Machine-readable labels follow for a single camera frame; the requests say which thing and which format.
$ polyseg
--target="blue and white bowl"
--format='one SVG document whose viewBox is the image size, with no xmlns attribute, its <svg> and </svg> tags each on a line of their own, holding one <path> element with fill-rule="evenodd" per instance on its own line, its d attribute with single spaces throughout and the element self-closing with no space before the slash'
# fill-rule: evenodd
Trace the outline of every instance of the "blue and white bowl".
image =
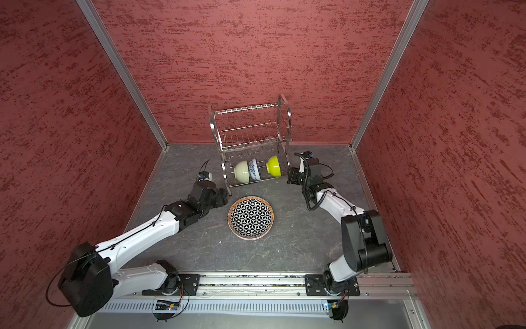
<svg viewBox="0 0 526 329">
<path fill-rule="evenodd" d="M 259 172 L 258 163 L 255 158 L 248 163 L 248 173 L 253 180 L 261 181 L 261 173 Z"/>
</svg>

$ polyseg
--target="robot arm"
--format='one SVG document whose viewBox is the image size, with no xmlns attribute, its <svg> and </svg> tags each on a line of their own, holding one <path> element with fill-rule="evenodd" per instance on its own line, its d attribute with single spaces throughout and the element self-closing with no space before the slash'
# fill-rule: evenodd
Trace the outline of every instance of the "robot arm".
<svg viewBox="0 0 526 329">
<path fill-rule="evenodd" d="M 166 261 L 120 268 L 155 243 L 196 223 L 210 209 L 227 204 L 227 192 L 216 188 L 208 172 L 200 172 L 186 200 L 163 206 L 146 223 L 108 241 L 77 246 L 58 287 L 79 316 L 88 316 L 111 299 L 143 290 L 170 295 L 178 289 L 178 272 Z"/>
<path fill-rule="evenodd" d="M 287 183 L 301 185 L 308 210 L 325 209 L 341 225 L 343 255 L 329 264 L 329 281 L 344 282 L 390 261 L 392 251 L 380 214 L 358 208 L 338 194 L 324 181 L 328 176 L 322 176 L 321 164 L 312 152 L 294 155 L 300 158 L 300 167 L 289 169 Z"/>
</svg>

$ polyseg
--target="patterned plate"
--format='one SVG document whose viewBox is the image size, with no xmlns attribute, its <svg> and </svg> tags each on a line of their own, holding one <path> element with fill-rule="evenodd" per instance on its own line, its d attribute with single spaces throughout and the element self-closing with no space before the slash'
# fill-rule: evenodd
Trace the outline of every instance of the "patterned plate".
<svg viewBox="0 0 526 329">
<path fill-rule="evenodd" d="M 274 222 L 272 207 L 260 197 L 246 196 L 228 212 L 228 226 L 245 240 L 257 240 L 268 233 Z"/>
</svg>

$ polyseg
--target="red textured wall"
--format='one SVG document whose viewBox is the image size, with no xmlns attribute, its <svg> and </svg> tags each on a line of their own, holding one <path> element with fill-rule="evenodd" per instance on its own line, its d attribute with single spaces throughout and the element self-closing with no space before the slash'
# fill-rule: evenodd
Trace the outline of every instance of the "red textured wall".
<svg viewBox="0 0 526 329">
<path fill-rule="evenodd" d="M 349 143 L 412 0 L 94 3 L 168 141 L 283 93 L 295 141 Z"/>
<path fill-rule="evenodd" d="M 62 329 L 48 281 L 123 231 L 160 147 L 74 0 L 3 1 L 0 58 L 0 326 Z"/>
<path fill-rule="evenodd" d="M 526 2 L 431 0 L 359 145 L 433 328 L 526 325 Z"/>
</svg>

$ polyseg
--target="wire rack shelf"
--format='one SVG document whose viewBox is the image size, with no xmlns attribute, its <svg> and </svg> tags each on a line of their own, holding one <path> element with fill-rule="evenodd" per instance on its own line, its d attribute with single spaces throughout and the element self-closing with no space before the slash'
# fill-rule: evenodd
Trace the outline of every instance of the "wire rack shelf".
<svg viewBox="0 0 526 329">
<path fill-rule="evenodd" d="M 257 160 L 261 180 L 277 178 L 267 176 L 266 162 L 274 155 L 278 157 L 282 176 L 290 166 L 288 148 L 292 141 L 292 114 L 287 99 L 279 95 L 278 102 L 244 106 L 210 112 L 212 136 L 221 156 L 223 177 L 228 193 L 230 188 L 244 185 L 234 176 L 234 167 L 239 161 Z"/>
</svg>

